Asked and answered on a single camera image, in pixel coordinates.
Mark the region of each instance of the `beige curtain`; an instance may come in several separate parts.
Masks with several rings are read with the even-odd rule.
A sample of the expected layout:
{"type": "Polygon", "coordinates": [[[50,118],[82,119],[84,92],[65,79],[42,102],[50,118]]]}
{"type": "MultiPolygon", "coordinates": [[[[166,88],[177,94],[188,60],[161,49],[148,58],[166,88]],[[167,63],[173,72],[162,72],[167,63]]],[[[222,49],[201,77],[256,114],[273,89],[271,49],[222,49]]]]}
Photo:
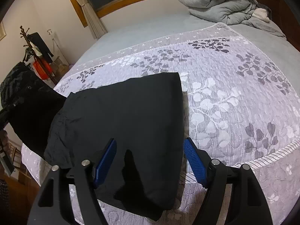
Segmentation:
{"type": "Polygon", "coordinates": [[[105,33],[107,33],[106,28],[103,23],[98,18],[91,4],[88,3],[88,0],[76,0],[82,7],[83,14],[88,23],[90,31],[94,39],[99,39],[105,33]]]}

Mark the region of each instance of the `coat rack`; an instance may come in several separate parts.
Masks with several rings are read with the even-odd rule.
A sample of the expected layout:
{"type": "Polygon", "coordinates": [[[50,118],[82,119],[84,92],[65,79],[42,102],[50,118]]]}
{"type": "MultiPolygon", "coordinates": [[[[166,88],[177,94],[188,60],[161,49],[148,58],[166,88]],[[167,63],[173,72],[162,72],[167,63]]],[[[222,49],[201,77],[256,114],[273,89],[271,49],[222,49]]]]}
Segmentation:
{"type": "Polygon", "coordinates": [[[55,85],[57,85],[58,81],[54,78],[54,76],[53,76],[54,73],[50,73],[50,72],[47,70],[47,68],[46,68],[46,67],[43,65],[43,63],[42,63],[42,60],[36,55],[35,51],[32,49],[32,45],[31,45],[29,39],[27,38],[27,32],[28,32],[29,28],[28,28],[28,30],[25,32],[24,29],[23,29],[23,27],[22,27],[22,25],[21,25],[21,26],[20,26],[20,29],[21,29],[20,35],[22,35],[21,38],[24,37],[25,41],[27,42],[27,45],[24,45],[24,47],[28,46],[28,47],[30,48],[31,53],[33,54],[34,59],[40,64],[40,66],[41,66],[42,69],[45,71],[45,73],[48,75],[48,77],[52,80],[52,82],[53,82],[55,85]]]}

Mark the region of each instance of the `folded blanket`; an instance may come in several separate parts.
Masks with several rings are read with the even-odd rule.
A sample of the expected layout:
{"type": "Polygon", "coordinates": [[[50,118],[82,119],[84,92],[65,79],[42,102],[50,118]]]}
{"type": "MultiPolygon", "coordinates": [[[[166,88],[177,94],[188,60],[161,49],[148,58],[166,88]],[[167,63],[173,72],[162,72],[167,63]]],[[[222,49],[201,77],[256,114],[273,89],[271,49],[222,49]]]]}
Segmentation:
{"type": "Polygon", "coordinates": [[[246,24],[285,37],[280,28],[272,21],[265,22],[258,16],[252,17],[258,2],[256,0],[179,0],[189,8],[189,12],[211,22],[227,25],[246,24]]]}

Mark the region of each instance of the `metal bolt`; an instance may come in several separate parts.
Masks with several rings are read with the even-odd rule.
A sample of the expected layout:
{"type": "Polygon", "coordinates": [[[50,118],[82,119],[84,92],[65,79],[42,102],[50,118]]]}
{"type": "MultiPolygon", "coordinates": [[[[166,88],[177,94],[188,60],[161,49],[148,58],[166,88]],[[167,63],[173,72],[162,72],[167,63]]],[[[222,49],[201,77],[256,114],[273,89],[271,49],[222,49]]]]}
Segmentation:
{"type": "Polygon", "coordinates": [[[82,166],[87,166],[87,165],[89,165],[91,162],[89,161],[89,160],[83,160],[82,162],[81,162],[81,165],[82,166]]]}
{"type": "Polygon", "coordinates": [[[54,166],[51,168],[52,171],[57,171],[58,169],[59,169],[59,166],[58,166],[58,165],[54,165],[54,166]]]}
{"type": "Polygon", "coordinates": [[[212,159],[211,163],[215,166],[220,164],[220,161],[218,159],[212,159]]]}
{"type": "Polygon", "coordinates": [[[243,165],[243,168],[244,168],[245,170],[249,170],[249,169],[250,169],[250,166],[249,166],[248,164],[244,164],[244,165],[243,165]]]}

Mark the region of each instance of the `picture frame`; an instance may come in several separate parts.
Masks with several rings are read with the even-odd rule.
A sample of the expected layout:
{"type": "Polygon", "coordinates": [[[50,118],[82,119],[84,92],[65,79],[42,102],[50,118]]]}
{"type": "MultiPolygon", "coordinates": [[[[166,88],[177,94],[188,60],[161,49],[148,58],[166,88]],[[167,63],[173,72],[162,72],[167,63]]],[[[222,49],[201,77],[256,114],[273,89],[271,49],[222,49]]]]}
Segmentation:
{"type": "Polygon", "coordinates": [[[0,40],[2,40],[6,36],[3,22],[0,23],[0,40]]]}

